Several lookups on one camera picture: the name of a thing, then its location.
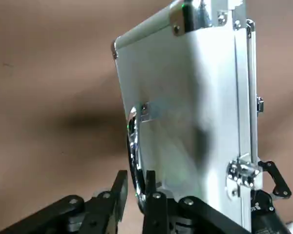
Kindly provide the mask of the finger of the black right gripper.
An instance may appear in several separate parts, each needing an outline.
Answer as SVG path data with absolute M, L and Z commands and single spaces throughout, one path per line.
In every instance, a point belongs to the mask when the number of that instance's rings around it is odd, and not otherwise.
M 291 197 L 291 190 L 273 161 L 259 161 L 258 165 L 262 168 L 262 171 L 271 176 L 275 183 L 274 189 L 270 193 L 271 197 Z

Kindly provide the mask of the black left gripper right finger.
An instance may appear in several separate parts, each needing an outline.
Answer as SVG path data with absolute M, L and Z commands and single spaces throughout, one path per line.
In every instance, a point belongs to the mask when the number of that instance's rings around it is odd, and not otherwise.
M 144 234 L 248 234 L 224 214 L 194 196 L 175 201 L 156 189 L 154 171 L 146 173 Z

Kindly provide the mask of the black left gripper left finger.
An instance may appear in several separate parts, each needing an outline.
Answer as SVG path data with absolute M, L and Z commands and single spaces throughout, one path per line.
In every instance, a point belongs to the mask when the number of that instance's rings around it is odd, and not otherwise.
M 90 200 L 68 195 L 0 231 L 2 234 L 115 234 L 128 193 L 127 171 Z

